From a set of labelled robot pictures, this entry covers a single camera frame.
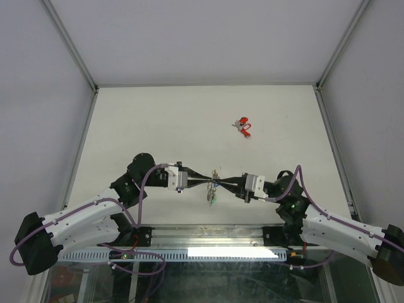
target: table surface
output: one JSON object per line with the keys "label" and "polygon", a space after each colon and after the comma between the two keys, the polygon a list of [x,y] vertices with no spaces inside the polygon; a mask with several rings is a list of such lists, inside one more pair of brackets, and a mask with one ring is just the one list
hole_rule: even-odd
{"label": "table surface", "polygon": [[[247,140],[232,124],[252,124]],[[273,182],[281,170],[303,168],[313,199],[349,217],[349,210],[317,100],[311,86],[176,86],[101,88],[73,184],[69,207],[95,196],[123,175],[133,157],[182,161],[221,178],[243,172]],[[217,202],[206,185],[183,194],[146,188],[143,223],[283,223],[273,203],[245,204],[221,187]],[[130,209],[137,214],[137,206]]]}

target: white tabletop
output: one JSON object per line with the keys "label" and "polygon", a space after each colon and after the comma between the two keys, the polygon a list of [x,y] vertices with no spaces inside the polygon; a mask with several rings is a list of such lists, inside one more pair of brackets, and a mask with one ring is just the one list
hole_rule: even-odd
{"label": "white tabletop", "polygon": [[[252,138],[232,124],[248,117]],[[69,207],[91,198],[126,171],[135,155],[182,161],[204,175],[243,172],[275,181],[301,164],[313,199],[349,217],[338,171],[311,86],[178,86],[101,88]],[[210,207],[206,185],[183,194],[146,188],[143,223],[283,223],[276,204],[245,204],[221,187]],[[137,213],[137,206],[130,209]]]}

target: metal chain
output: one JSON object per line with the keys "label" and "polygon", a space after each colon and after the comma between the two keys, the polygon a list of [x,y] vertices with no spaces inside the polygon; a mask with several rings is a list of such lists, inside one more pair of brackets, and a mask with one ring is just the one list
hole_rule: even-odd
{"label": "metal chain", "polygon": [[213,182],[214,180],[220,179],[219,175],[217,174],[216,169],[212,170],[212,182],[208,183],[208,194],[207,199],[210,202],[210,206],[216,201],[216,187],[217,185]]}

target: white light strip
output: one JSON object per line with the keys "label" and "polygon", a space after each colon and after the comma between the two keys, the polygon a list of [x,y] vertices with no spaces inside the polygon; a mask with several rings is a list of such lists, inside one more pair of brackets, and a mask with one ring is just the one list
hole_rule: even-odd
{"label": "white light strip", "polygon": [[271,249],[265,247],[190,247],[189,257],[231,257],[278,259]]}

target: perforated metal strip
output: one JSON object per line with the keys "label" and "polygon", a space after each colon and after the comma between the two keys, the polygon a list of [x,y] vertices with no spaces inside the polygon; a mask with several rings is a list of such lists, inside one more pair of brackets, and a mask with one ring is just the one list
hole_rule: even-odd
{"label": "perforated metal strip", "polygon": [[[167,262],[257,262],[257,261],[286,261],[286,250],[272,250],[277,256],[273,258],[247,258],[247,257],[191,257],[188,256],[186,249],[182,250],[167,250],[167,249],[145,249],[144,252],[150,252],[161,255]],[[72,252],[62,258],[63,261],[95,263],[107,262],[109,260],[109,249],[82,249]],[[128,259],[111,259],[111,261],[120,262],[160,262],[161,260],[155,256],[147,256],[144,254],[135,254],[128,256]]]}

